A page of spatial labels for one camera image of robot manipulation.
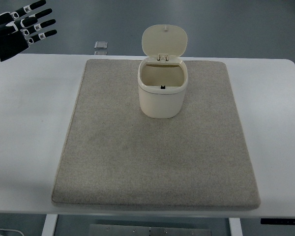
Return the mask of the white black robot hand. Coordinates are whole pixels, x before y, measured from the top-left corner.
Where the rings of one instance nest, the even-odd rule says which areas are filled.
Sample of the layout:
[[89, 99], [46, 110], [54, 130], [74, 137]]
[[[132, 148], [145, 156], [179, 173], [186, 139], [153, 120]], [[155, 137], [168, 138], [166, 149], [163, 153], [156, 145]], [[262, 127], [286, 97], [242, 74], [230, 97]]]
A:
[[45, 4], [45, 0], [39, 0], [15, 11], [0, 14], [0, 62], [16, 56], [28, 49], [30, 45], [57, 33], [55, 29], [41, 31], [53, 25], [56, 22], [54, 19], [39, 22], [40, 18], [52, 13], [52, 9], [32, 14], [34, 10]]

